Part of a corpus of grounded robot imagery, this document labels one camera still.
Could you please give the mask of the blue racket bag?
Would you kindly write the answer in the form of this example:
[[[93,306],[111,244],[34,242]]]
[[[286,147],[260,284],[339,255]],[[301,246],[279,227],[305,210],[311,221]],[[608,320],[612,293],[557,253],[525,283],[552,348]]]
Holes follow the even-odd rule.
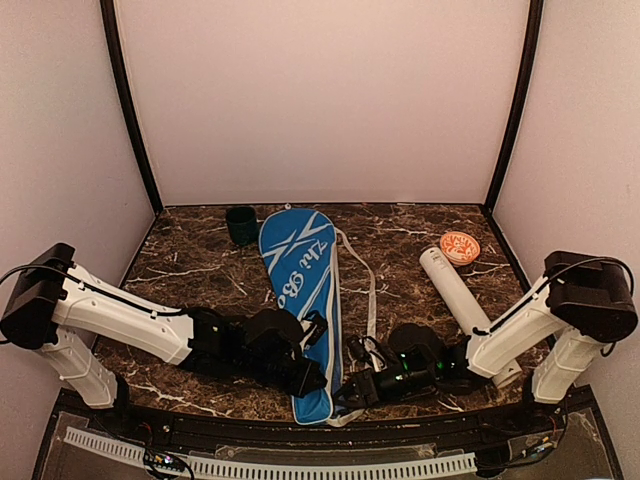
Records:
[[[290,208],[271,214],[262,224],[259,250],[275,293],[277,306],[310,327],[319,313],[326,330],[314,340],[310,333],[300,342],[306,359],[316,362],[327,385],[302,398],[292,399],[294,420],[300,425],[344,427],[362,415],[356,407],[334,404],[342,386],[342,323],[338,246],[341,241],[354,257],[346,234],[323,213]]]

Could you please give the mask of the white shuttlecock tube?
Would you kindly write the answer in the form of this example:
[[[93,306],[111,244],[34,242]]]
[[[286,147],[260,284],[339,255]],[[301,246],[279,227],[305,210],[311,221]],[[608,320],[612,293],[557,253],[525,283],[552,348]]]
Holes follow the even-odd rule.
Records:
[[[467,337],[474,327],[490,327],[488,316],[438,247],[426,249],[419,262]]]

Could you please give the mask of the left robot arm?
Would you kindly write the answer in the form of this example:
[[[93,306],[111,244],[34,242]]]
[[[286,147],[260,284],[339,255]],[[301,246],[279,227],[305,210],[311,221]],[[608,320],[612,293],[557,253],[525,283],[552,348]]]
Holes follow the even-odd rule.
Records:
[[[17,278],[1,317],[3,341],[43,358],[87,406],[120,436],[141,427],[128,386],[78,336],[90,331],[143,350],[182,370],[213,379],[244,377],[304,398],[328,384],[325,367],[304,356],[304,340],[325,329],[314,317],[305,329],[291,313],[265,309],[225,316],[208,307],[172,309],[103,282],[57,243],[12,268]]]

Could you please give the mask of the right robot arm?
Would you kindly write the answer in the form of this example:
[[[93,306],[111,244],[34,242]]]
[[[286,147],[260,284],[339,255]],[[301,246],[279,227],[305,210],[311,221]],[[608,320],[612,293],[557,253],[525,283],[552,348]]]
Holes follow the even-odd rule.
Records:
[[[490,321],[437,247],[420,264],[463,330],[446,346],[429,327],[405,323],[388,338],[392,355],[380,371],[357,372],[333,395],[336,405],[366,409],[423,391],[466,395],[517,375],[516,359],[543,339],[556,341],[525,383],[525,400],[510,413],[521,434],[534,432],[605,347],[630,336],[639,319],[634,278],[621,260],[554,251],[524,296]]]

